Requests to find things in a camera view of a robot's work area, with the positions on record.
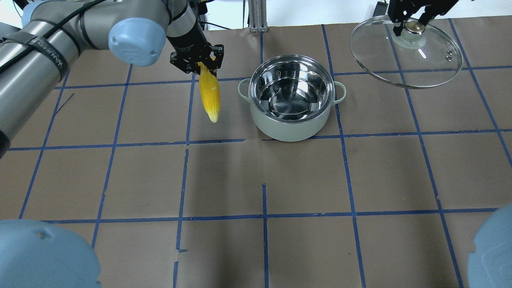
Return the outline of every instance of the corn cob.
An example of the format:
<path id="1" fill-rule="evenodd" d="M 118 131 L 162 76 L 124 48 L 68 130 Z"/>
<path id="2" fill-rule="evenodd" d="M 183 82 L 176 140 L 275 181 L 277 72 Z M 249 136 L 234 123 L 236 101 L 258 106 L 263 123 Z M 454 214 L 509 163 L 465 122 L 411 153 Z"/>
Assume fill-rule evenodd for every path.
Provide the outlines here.
<path id="1" fill-rule="evenodd" d="M 210 121 L 216 123 L 221 110 L 219 82 L 202 62 L 199 62 L 198 65 L 201 68 L 201 74 L 199 75 L 199 91 L 201 93 L 203 107 Z"/>

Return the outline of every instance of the glass lid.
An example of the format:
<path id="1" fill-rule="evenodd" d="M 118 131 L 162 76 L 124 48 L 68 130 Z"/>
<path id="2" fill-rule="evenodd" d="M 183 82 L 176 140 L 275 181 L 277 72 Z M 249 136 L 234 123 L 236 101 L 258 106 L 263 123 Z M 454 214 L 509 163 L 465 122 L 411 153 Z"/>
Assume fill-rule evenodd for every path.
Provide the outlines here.
<path id="1" fill-rule="evenodd" d="M 352 31 L 350 50 L 370 75 L 395 86 L 421 89 L 444 84 L 462 68 L 462 53 L 439 28 L 409 19 L 403 29 L 387 15 L 366 20 Z"/>

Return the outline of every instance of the velcro strap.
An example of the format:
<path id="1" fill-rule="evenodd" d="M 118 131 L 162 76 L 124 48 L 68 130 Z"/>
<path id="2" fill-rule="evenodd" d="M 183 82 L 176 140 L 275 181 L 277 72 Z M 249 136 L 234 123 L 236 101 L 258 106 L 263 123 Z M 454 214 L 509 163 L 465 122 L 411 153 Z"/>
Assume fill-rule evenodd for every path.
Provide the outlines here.
<path id="1" fill-rule="evenodd" d="M 62 80 L 69 71 L 68 62 L 64 56 L 43 37 L 24 31 L 18 31 L 5 36 L 4 39 L 6 39 L 5 43 L 15 42 L 34 47 L 57 67 L 60 73 L 60 80 Z"/>

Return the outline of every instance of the metal frame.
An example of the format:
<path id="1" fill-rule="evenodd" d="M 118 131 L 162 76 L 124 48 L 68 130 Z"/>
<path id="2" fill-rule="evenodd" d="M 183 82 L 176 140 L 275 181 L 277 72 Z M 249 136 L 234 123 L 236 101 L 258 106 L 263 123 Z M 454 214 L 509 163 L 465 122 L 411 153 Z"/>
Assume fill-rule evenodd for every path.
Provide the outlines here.
<path id="1" fill-rule="evenodd" d="M 268 31 L 267 0 L 249 0 L 249 31 Z"/>
<path id="2" fill-rule="evenodd" d="M 199 15 L 199 21 L 202 21 L 202 22 L 208 22 L 208 17 L 206 17 L 206 14 L 204 14 L 204 15 Z M 201 27 L 203 28 L 203 31 L 208 31 L 208 30 L 210 30 L 210 29 L 209 29 L 209 25 L 207 25 L 207 24 L 201 24 Z"/>

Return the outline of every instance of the blue tape grid line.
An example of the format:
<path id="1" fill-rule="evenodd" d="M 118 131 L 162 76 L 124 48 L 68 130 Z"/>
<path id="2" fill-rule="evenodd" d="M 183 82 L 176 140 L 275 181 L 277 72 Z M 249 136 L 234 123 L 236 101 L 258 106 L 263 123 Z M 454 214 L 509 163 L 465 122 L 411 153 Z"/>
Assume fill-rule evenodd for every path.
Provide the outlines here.
<path id="1" fill-rule="evenodd" d="M 169 217 L 172 218 L 173 221 L 178 221 L 178 229 L 176 232 L 176 251 L 178 253 L 185 252 L 186 250 L 181 249 L 181 227 L 183 224 L 183 207 L 185 204 L 185 187 L 187 182 L 187 164 L 188 164 L 188 152 L 189 150 L 185 150 L 185 160 L 183 163 L 183 178 L 181 180 L 181 197 L 180 197 L 180 212 L 178 217 Z M 179 261 L 174 262 L 174 271 L 173 271 L 173 288 L 176 288 L 178 282 L 178 267 Z"/>
<path id="2" fill-rule="evenodd" d="M 192 120 L 192 107 L 194 104 L 194 83 L 196 79 L 196 74 L 192 74 L 192 83 L 190 84 L 190 100 L 188 102 L 188 119 L 187 119 L 187 136 L 186 136 L 186 144 L 190 145 L 190 124 Z"/>
<path id="3" fill-rule="evenodd" d="M 401 65 L 400 65 L 400 60 L 398 59 L 398 54 L 396 53 L 395 45 L 393 43 L 393 38 L 391 37 L 391 33 L 390 33 L 388 27 L 385 26 L 385 28 L 386 28 L 386 32 L 388 34 L 389 42 L 391 44 L 391 49 L 393 50 L 393 55 L 395 57 L 398 70 L 400 71 L 400 77 L 402 79 L 402 82 L 405 84 L 406 83 L 406 79 L 405 79 L 405 77 L 404 77 L 404 75 L 402 73 L 402 68 L 401 68 Z M 434 173 L 432 172 L 432 167 L 430 166 L 429 156 L 428 156 L 428 154 L 426 152 L 425 143 L 423 141 L 423 135 L 422 135 L 422 132 L 421 132 L 421 129 L 420 129 L 420 126 L 419 126 L 418 119 L 416 117 L 416 112 L 414 111 L 414 105 L 413 105 L 412 100 L 411 100 L 411 95 L 409 93 L 409 89 L 405 88 L 405 92 L 406 92 L 406 96 L 407 96 L 407 101 L 409 102 L 409 107 L 411 109 L 411 114 L 412 114 L 413 119 L 414 119 L 414 125 L 416 126 L 416 132 L 418 133 L 418 138 L 419 138 L 419 141 L 420 141 L 421 150 L 423 151 L 423 157 L 425 158 L 426 167 L 427 167 L 427 170 L 429 172 L 430 182 L 432 184 L 432 189 L 434 190 L 434 195 L 435 195 L 436 202 L 437 202 L 437 208 L 438 208 L 438 211 L 439 211 L 439 216 L 441 217 L 441 223 L 443 225 L 443 230 L 444 230 L 444 235 L 446 237 L 446 243 L 448 245 L 448 250 L 449 250 L 450 256 L 452 258 L 452 264 L 453 264 L 453 267 L 454 267 L 454 270 L 455 270 L 455 275 L 457 277 L 457 282 L 459 284 L 459 287 L 463 288 L 464 284 L 462 283 L 462 278 L 460 276 L 459 265 L 457 264 L 457 259 L 455 257 L 455 252 L 453 250 L 452 241 L 451 241 L 451 238 L 450 238 L 450 232 L 448 231 L 448 226 L 446 225 L 446 219 L 444 217 L 441 200 L 439 199 L 439 193 L 437 191 L 436 181 L 434 179 Z"/>
<path id="4" fill-rule="evenodd" d="M 444 214 L 450 213 L 485 213 L 494 212 L 499 208 L 469 208 L 469 209 L 443 209 Z M 402 210 L 402 211 L 363 211 L 356 212 L 357 216 L 390 216 L 390 215 L 423 215 L 438 214 L 439 210 Z M 137 222 L 177 222 L 177 221 L 221 221 L 239 219 L 270 219 L 270 218 L 312 218 L 312 217 L 352 217 L 352 212 L 331 213 L 288 213 L 288 214 L 247 214 L 229 216 L 201 216 L 201 217 L 156 217 L 156 218 L 120 218 L 101 219 L 101 223 L 137 223 Z M 52 224 L 96 223 L 96 219 L 66 219 L 42 220 Z"/>
<path id="5" fill-rule="evenodd" d="M 482 92 L 482 89 L 480 88 L 480 85 L 478 84 L 477 78 L 475 76 L 475 73 L 473 72 L 473 68 L 471 67 L 470 61 L 467 59 L 466 52 L 464 48 L 462 47 L 462 43 L 460 41 L 459 35 L 457 34 L 457 31 L 455 30 L 455 26 L 453 25 L 453 21 L 451 19 L 448 19 L 450 22 L 450 26 L 452 27 L 453 34 L 455 35 L 455 39 L 457 40 L 457 44 L 460 47 L 460 51 L 462 52 L 462 56 L 464 57 L 464 61 L 466 61 L 466 65 L 470 71 L 471 77 L 473 78 L 473 81 L 475 82 L 475 86 L 477 87 L 478 93 L 480 94 L 480 98 L 482 98 L 482 102 L 485 105 L 485 109 L 487 109 L 487 112 L 489 114 L 490 120 L 493 122 L 494 129 L 496 133 L 498 134 L 498 137 L 500 138 L 501 145 L 503 146 L 503 151 L 505 152 L 505 155 L 507 156 L 508 163 L 512 167 L 512 158 L 510 156 L 510 153 L 508 151 L 507 145 L 503 139 L 503 136 L 501 135 L 501 131 L 498 127 L 498 123 L 496 122 L 496 119 L 493 116 L 493 113 L 490 110 L 489 104 L 487 103 L 487 100 L 485 99 L 485 96 Z"/>
<path id="6" fill-rule="evenodd" d="M 68 77 L 69 77 L 69 71 L 66 74 L 64 81 L 62 82 L 62 88 L 60 89 L 57 103 L 55 104 L 55 108 L 53 109 L 52 119 L 50 120 L 50 124 L 48 124 L 48 129 L 46 130 L 45 141 L 42 143 L 41 152 L 39 153 L 39 158 L 37 159 L 37 162 L 35 164 L 34 173 L 32 173 L 32 178 L 30 179 L 30 184 L 27 189 L 25 199 L 23 200 L 23 205 L 19 212 L 18 219 L 22 219 L 23 214 L 25 213 L 25 208 L 27 207 L 27 203 L 29 201 L 30 192 L 32 191 L 32 187 L 34 186 L 34 180 L 37 175 L 37 170 L 39 169 L 39 165 L 41 164 L 42 155 L 43 155 L 43 152 L 45 151 L 46 143 L 48 143 L 48 137 L 50 137 L 50 131 L 52 130 L 53 121 L 55 120 L 55 116 L 57 115 L 57 111 L 58 111 L 59 105 L 60 105 L 60 99 L 62 99 L 62 94 L 64 93 L 64 87 L 66 86 L 66 82 L 68 82 Z"/>
<path id="7" fill-rule="evenodd" d="M 495 129 L 494 130 L 480 130 L 480 131 L 433 131 L 433 132 L 421 132 L 420 128 L 419 128 L 419 124 L 418 124 L 417 119 L 416 119 L 415 112 L 414 112 L 414 107 L 412 106 L 412 102 L 411 102 L 411 99 L 410 99 L 409 91 L 408 91 L 408 89 L 406 89 L 406 95 L 408 97 L 408 101 L 409 101 L 409 104 L 410 104 L 411 112 L 413 113 L 413 118 L 414 118 L 414 121 L 415 121 L 417 132 L 345 135 L 345 134 L 343 134 L 342 125 L 341 125 L 341 122 L 339 120 L 339 108 L 336 105 L 335 108 L 336 108 L 336 113 L 337 113 L 337 117 L 338 117 L 338 128 L 339 128 L 339 131 L 340 131 L 340 135 L 313 136 L 313 137 L 311 137 L 311 139 L 326 139 L 326 138 L 340 138 L 341 139 L 341 141 L 342 141 L 343 157 L 344 157 L 344 165 L 345 165 L 345 170 L 346 170 L 347 182 L 348 182 L 348 186 L 349 186 L 349 197 L 350 197 L 350 202 L 351 202 L 351 212 L 303 213 L 303 214 L 267 214 L 267 211 L 266 211 L 266 186 L 264 185 L 263 186 L 263 205 L 264 205 L 263 209 L 264 210 L 263 210 L 263 214 L 261 214 L 261 215 L 260 214 L 253 214 L 253 215 L 214 216 L 214 217 L 183 217 L 182 213 L 183 213 L 183 201 L 184 201 L 184 185 L 185 185 L 185 181 L 186 181 L 186 165 L 187 165 L 187 159 L 188 159 L 188 149 L 187 149 L 186 150 L 186 155 L 185 155 L 183 184 L 182 184 L 182 198 L 181 198 L 181 201 L 180 201 L 180 216 L 179 217 L 101 219 L 101 211 L 102 211 L 102 206 L 103 206 L 104 197 L 105 197 L 104 193 L 105 193 L 106 188 L 108 186 L 108 180 L 109 180 L 109 177 L 110 177 L 110 170 L 111 170 L 111 167 L 112 167 L 112 162 L 113 162 L 113 157 L 114 157 L 114 152 L 115 152 L 115 148 L 116 147 L 157 146 L 157 145 L 191 145 L 191 144 L 201 144 L 201 143 L 242 142 L 242 141 L 245 140 L 245 139 L 222 139 L 222 140 L 190 141 L 190 139 L 189 139 L 189 132 L 190 132 L 191 110 L 192 110 L 192 104 L 193 104 L 194 83 L 198 81 L 197 79 L 195 79 L 195 75 L 192 76 L 191 80 L 129 83 L 130 74 L 131 74 L 131 70 L 132 70 L 132 65 L 130 65 L 129 75 L 127 77 L 126 83 L 124 83 L 124 84 L 105 84 L 105 85 L 88 85 L 88 86 L 66 86 L 66 82 L 67 82 L 67 79 L 68 79 L 68 76 L 69 76 L 69 74 L 68 74 L 65 77 L 64 81 L 63 81 L 62 87 L 56 87 L 55 88 L 56 90 L 57 89 L 60 90 L 60 94 L 59 94 L 59 97 L 58 97 L 58 100 L 57 100 L 57 103 L 56 103 L 56 106 L 55 106 L 55 109 L 54 109 L 54 115 L 53 115 L 53 117 L 52 117 L 52 119 L 50 121 L 49 127 L 47 129 L 47 133 L 46 133 L 46 136 L 45 136 L 45 141 L 43 143 L 43 146 L 41 146 L 41 147 L 26 147 L 26 148 L 11 148 L 11 149 L 9 149 L 10 151 L 40 150 L 39 158 L 37 160 L 37 163 L 36 163 L 36 166 L 35 166 L 35 169 L 34 169 L 34 173 L 32 175 L 32 179 L 31 179 L 29 188 L 27 190 L 27 194 L 26 194 L 25 201 L 24 201 L 24 204 L 22 206 L 19 218 L 21 219 L 23 217 L 23 213 L 24 213 L 24 210 L 26 208 L 27 201 L 28 201 L 29 196 L 30 196 L 30 191 L 32 189 L 32 186 L 33 186 L 33 183 L 34 183 L 34 180 L 35 180 L 35 177 L 36 177 L 36 174 L 37 174 L 37 170 L 38 170 L 38 167 L 40 165 L 40 161 L 41 161 L 41 158 L 42 158 L 44 150 L 85 149 L 85 148 L 112 148 L 111 159 L 110 159 L 110 162 L 109 162 L 109 167 L 108 167 L 107 175 L 105 177 L 104 191 L 103 191 L 101 202 L 100 202 L 100 208 L 98 209 L 98 216 L 97 216 L 97 218 L 96 219 L 45 220 L 46 222 L 49 222 L 49 223 L 95 223 L 96 225 L 95 225 L 95 231 L 94 231 L 94 235 L 93 235 L 93 247 L 94 247 L 95 240 L 96 240 L 96 237 L 97 237 L 98 226 L 99 226 L 100 223 L 177 221 L 178 222 L 178 233 L 177 233 L 176 247 L 179 250 L 180 240 L 181 240 L 181 233 L 180 233 L 181 232 L 181 223 L 183 221 L 211 221 L 211 220 L 231 220 L 231 219 L 262 218 L 262 219 L 264 219 L 265 287 L 267 288 L 269 286 L 269 283 L 268 283 L 268 235 L 267 235 L 267 219 L 268 218 L 348 217 L 348 216 L 351 216 L 353 218 L 353 223 L 354 223 L 354 234 L 355 234 L 356 248 L 357 248 L 357 253 L 358 253 L 359 269 L 360 269 L 360 273 L 361 273 L 361 282 L 362 282 L 362 286 L 366 287 L 366 283 L 365 283 L 365 280 L 364 280 L 364 270 L 363 270 L 363 265 L 362 265 L 362 256 L 361 256 L 360 245 L 359 245 L 359 237 L 358 237 L 358 232 L 357 232 L 356 217 L 357 216 L 417 215 L 417 214 L 437 214 L 437 213 L 439 213 L 440 216 L 441 216 L 441 220 L 443 222 L 443 228 L 445 230 L 445 235 L 446 235 L 447 242 L 448 242 L 449 249 L 450 249 L 450 253 L 451 253 L 451 256 L 452 256 L 452 261 L 454 262 L 454 268 L 456 270 L 457 280 L 459 282 L 459 286 L 463 287 L 462 281 L 461 281 L 461 278 L 460 278 L 460 273 L 458 271 L 458 266 L 457 266 L 457 263 L 456 263 L 455 255 L 453 253 L 453 248 L 451 246 L 450 236 L 449 236 L 449 233 L 447 231 L 447 226 L 446 226 L 446 222 L 445 222 L 445 219 L 444 219 L 444 214 L 445 213 L 493 212 L 497 208 L 448 209 L 448 210 L 442 209 L 441 203 L 440 203 L 439 199 L 437 199 L 437 188 L 435 187 L 435 182 L 434 182 L 432 170 L 431 170 L 431 167 L 430 167 L 428 156 L 426 154 L 426 149 L 424 147 L 424 143 L 422 141 L 422 135 L 465 134 L 465 133 L 497 133 L 499 138 L 500 138 L 500 141 L 501 141 L 501 143 L 503 145 L 503 149 L 504 149 L 505 154 L 506 154 L 506 156 L 508 158 L 508 161 L 510 162 L 510 165 L 512 166 L 512 159 L 510 157 L 510 153 L 508 152 L 506 144 L 505 144 L 505 142 L 503 140 L 503 137 L 501 135 L 501 132 L 512 132 L 512 129 L 499 129 L 498 128 L 498 125 L 497 125 L 497 123 L 496 123 L 496 121 L 495 121 L 495 119 L 494 119 L 494 117 L 493 117 L 493 115 L 492 115 L 492 113 L 490 111 L 490 108 L 489 108 L 489 106 L 487 104 L 487 101 L 485 100 L 483 92 L 482 92 L 482 90 L 481 90 L 481 88 L 480 88 L 480 86 L 479 86 L 479 84 L 478 84 L 478 82 L 476 80 L 476 77 L 474 75 L 474 72 L 473 72 L 473 70 L 512 69 L 512 66 L 471 67 L 469 62 L 468 62 L 468 60 L 467 60 L 467 56 L 466 56 L 465 51 L 464 51 L 464 49 L 463 49 L 463 47 L 461 45 L 460 39 L 459 39 L 459 37 L 457 35 L 457 32 L 455 31 L 455 27 L 454 27 L 454 25 L 452 23 L 452 20 L 449 19 L 449 21 L 450 21 L 450 25 L 452 27 L 452 30 L 453 30 L 453 32 L 455 34 L 456 40 L 458 42 L 458 45 L 461 48 L 462 54 L 463 54 L 464 59 L 465 59 L 465 61 L 467 63 L 467 66 L 468 66 L 467 68 L 462 68 L 462 70 L 469 70 L 470 71 L 470 73 L 472 75 L 472 78 L 473 78 L 473 80 L 475 82 L 475 85 L 476 85 L 476 87 L 477 87 L 477 89 L 479 91 L 479 94 L 480 94 L 481 98 L 482 98 L 482 101 L 484 102 L 484 105 L 485 105 L 485 107 L 486 107 L 486 109 L 487 109 L 487 111 L 489 113 L 489 116 L 490 116 L 490 118 L 491 118 L 491 120 L 493 122 L 493 125 L 495 126 Z M 361 72 L 347 72 L 347 73 L 334 73 L 333 72 L 333 68 L 332 68 L 332 60 L 331 60 L 331 55 L 330 55 L 330 50 L 329 50 L 329 44 L 328 44 L 327 35 L 326 35 L 326 31 L 325 31 L 325 26 L 324 25 L 322 25 L 322 30 L 323 30 L 323 34 L 324 34 L 324 40 L 325 40 L 327 56 L 328 56 L 328 60 L 329 60 L 329 70 L 330 70 L 331 76 L 367 74 L 367 72 L 363 72 L 363 71 L 361 71 Z M 401 67 L 400 67 L 399 61 L 398 61 L 398 57 L 396 55 L 396 51 L 394 49 L 394 46 L 393 46 L 392 42 L 391 42 L 391 45 L 392 45 L 392 48 L 393 48 L 393 52 L 395 54 L 395 59 L 397 60 L 397 64 L 398 64 L 399 70 L 398 71 L 378 71 L 376 73 L 400 73 L 400 76 L 402 77 L 402 80 L 404 80 L 404 76 L 403 76 L 404 73 L 432 72 L 432 70 L 404 70 L 404 71 L 401 70 Z M 260 61 L 261 61 L 261 63 L 263 63 L 263 49 L 264 49 L 264 47 L 263 47 L 263 33 L 260 33 Z M 241 78 L 221 78 L 221 79 L 219 79 L 219 81 L 240 81 L 240 80 L 243 80 L 243 79 L 244 79 L 243 77 L 241 77 Z M 123 110 L 123 105 L 124 105 L 124 100 L 125 100 L 125 96 L 126 96 L 127 87 L 131 86 L 131 85 L 139 86 L 139 85 L 158 85 L 158 84 L 176 84 L 176 83 L 191 83 L 191 92 L 190 92 L 190 102 L 189 102 L 189 114 L 188 114 L 187 138 L 186 138 L 186 141 L 117 144 L 117 135 L 118 135 L 118 132 L 119 132 L 119 125 L 120 125 L 120 120 L 121 120 L 121 116 L 122 116 L 122 110 Z M 121 103 L 120 113 L 119 113 L 119 117 L 118 117 L 118 125 L 116 127 L 116 134 L 114 136 L 114 143 L 112 145 L 104 144 L 104 145 L 84 145 L 84 146 L 54 146 L 54 147 L 47 147 L 46 146 L 47 141 L 48 141 L 48 137 L 49 137 L 52 125 L 53 125 L 53 121 L 54 121 L 54 117 L 55 117 L 55 111 L 57 111 L 57 109 L 59 107 L 59 103 L 61 101 L 62 94 L 63 94 L 63 91 L 65 89 L 101 88 L 101 87 L 118 87 L 118 86 L 124 86 L 125 89 L 124 89 L 123 100 L 122 100 L 122 103 Z M 417 210 L 417 211 L 357 212 L 355 210 L 354 199 L 353 199 L 353 194 L 352 194 L 352 187 L 351 187 L 351 182 L 350 182 L 350 172 L 349 172 L 349 167 L 348 167 L 348 161 L 347 161 L 347 155 L 346 155 L 344 139 L 345 138 L 350 138 L 350 137 L 372 137 L 372 136 L 380 137 L 380 136 L 407 136 L 407 135 L 417 135 L 420 138 L 421 147 L 422 147 L 422 150 L 423 150 L 423 153 L 424 153 L 424 156 L 425 156 L 425 161 L 426 161 L 427 166 L 428 166 L 429 175 L 431 177 L 431 182 L 432 182 L 432 185 L 433 185 L 433 188 L 434 188 L 434 193 L 436 195 L 436 201 L 438 202 L 438 209 L 437 210 Z M 175 262 L 174 275 L 173 275 L 174 287 L 176 287 L 177 272 L 178 272 L 178 262 Z"/>
<path id="8" fill-rule="evenodd" d="M 263 33 L 260 36 L 260 41 L 263 41 Z M 263 48 L 260 48 L 260 62 L 263 63 Z M 484 67 L 463 67 L 462 71 L 468 70 L 493 70 L 493 69 L 512 69 L 512 66 L 484 66 Z M 425 72 L 442 72 L 442 71 L 453 71 L 453 69 L 434 69 L 434 70 L 403 70 L 402 73 L 425 73 Z M 376 74 L 398 74 L 400 71 L 375 71 Z M 333 76 L 343 76 L 343 75 L 363 75 L 368 74 L 366 71 L 357 71 L 357 72 L 336 72 L 333 73 Z M 241 81 L 246 77 L 236 77 L 236 78 L 218 78 L 218 81 Z M 128 86 L 140 86 L 140 85 L 161 85 L 161 84 L 176 84 L 176 83 L 190 83 L 190 82 L 198 82 L 198 79 L 194 80 L 174 80 L 174 81 L 153 81 L 153 82 L 134 82 L 128 83 Z M 79 86 L 65 86 L 65 87 L 55 87 L 54 90 L 64 89 L 84 89 L 84 88 L 103 88 L 103 87 L 118 87 L 125 86 L 124 83 L 116 83 L 116 84 L 98 84 L 98 85 L 79 85 Z"/>
<path id="9" fill-rule="evenodd" d="M 325 25 L 323 25 L 323 24 L 322 24 L 322 33 L 324 35 L 325 48 L 327 51 L 327 59 L 329 61 L 329 72 L 331 74 L 331 77 L 334 77 L 334 72 L 333 72 L 333 68 L 332 68 L 331 51 L 329 49 L 329 41 L 327 40 Z M 339 138 L 342 141 L 343 163 L 345 166 L 345 174 L 346 174 L 346 178 L 347 178 L 347 186 L 348 186 L 348 191 L 349 191 L 350 212 L 351 212 L 351 216 L 352 216 L 352 223 L 354 226 L 354 240 L 355 240 L 355 246 L 356 246 L 356 251 L 357 251 L 357 261 L 359 263 L 359 274 L 361 277 L 361 286 L 362 286 L 362 288 L 366 288 L 365 269 L 364 269 L 364 266 L 362 263 L 361 244 L 359 241 L 359 230 L 357 228 L 357 212 L 355 209 L 354 195 L 352 193 L 352 182 L 350 180 L 350 171 L 349 171 L 349 163 L 348 163 L 348 159 L 347 159 L 347 149 L 345 146 L 345 137 L 343 134 L 343 127 L 342 127 L 342 122 L 340 120 L 338 105 L 335 105 L 335 109 L 336 109 L 336 118 L 338 120 Z"/>
<path id="10" fill-rule="evenodd" d="M 512 129 L 500 129 L 501 132 L 512 132 Z M 449 135 L 449 134 L 475 134 L 475 133 L 495 133 L 496 130 L 462 130 L 462 131 L 430 131 L 421 132 L 422 135 Z M 417 132 L 400 132 L 400 133 L 377 133 L 377 134 L 344 134 L 340 135 L 315 135 L 309 139 L 337 139 L 352 137 L 389 137 L 389 136 L 416 136 Z M 218 140 L 193 140 L 189 141 L 190 145 L 210 144 L 210 143 L 233 143 L 244 142 L 245 138 L 238 139 L 218 139 Z M 276 141 L 275 139 L 263 139 L 262 141 Z M 121 143 L 117 147 L 136 147 L 136 146 L 167 146 L 167 145 L 186 145 L 186 141 L 176 142 L 141 142 L 141 143 Z M 46 147 L 15 147 L 9 151 L 33 151 L 33 150 L 61 150 L 61 149 L 90 149 L 90 148 L 111 148 L 112 144 L 94 144 L 94 145 L 69 145 L 69 146 L 46 146 Z"/>
<path id="11" fill-rule="evenodd" d="M 116 132 L 114 134 L 114 140 L 112 143 L 112 151 L 110 153 L 109 166 L 106 169 L 105 182 L 103 184 L 103 192 L 101 193 L 101 200 L 99 203 L 98 214 L 96 216 L 96 224 L 94 225 L 93 239 L 91 241 L 92 248 L 94 248 L 94 246 L 96 245 L 96 239 L 98 237 L 98 229 L 99 229 L 99 225 L 101 223 L 100 222 L 101 213 L 103 212 L 103 204 L 105 203 L 105 193 L 106 193 L 107 188 L 109 187 L 110 172 L 112 170 L 112 163 L 114 162 L 114 154 L 116 153 L 117 137 L 119 135 L 119 127 L 121 126 L 121 118 L 123 116 L 124 102 L 126 100 L 126 92 L 128 91 L 128 83 L 130 82 L 130 77 L 132 75 L 132 68 L 133 68 L 133 64 L 130 64 L 130 68 L 128 69 L 128 75 L 126 76 L 126 83 L 124 84 L 123 98 L 121 100 L 121 105 L 119 107 L 119 114 L 117 116 Z"/>
<path id="12" fill-rule="evenodd" d="M 64 104 L 62 104 L 62 105 L 59 107 L 59 109 L 57 109 L 57 112 L 55 112 L 55 113 L 53 114 L 53 116 L 57 115 L 57 113 L 59 113 L 59 111 L 64 107 L 64 105 L 66 105 L 66 104 L 69 102 L 69 100 L 71 100 L 71 98 L 73 98 L 73 96 L 75 96 L 75 93 L 71 93 L 71 96 L 69 96 L 69 98 L 68 98 L 66 101 L 64 101 Z"/>
<path id="13" fill-rule="evenodd" d="M 267 184 L 263 184 L 263 264 L 265 269 L 265 288 L 269 288 L 269 276 L 268 276 L 268 229 L 267 229 Z"/>

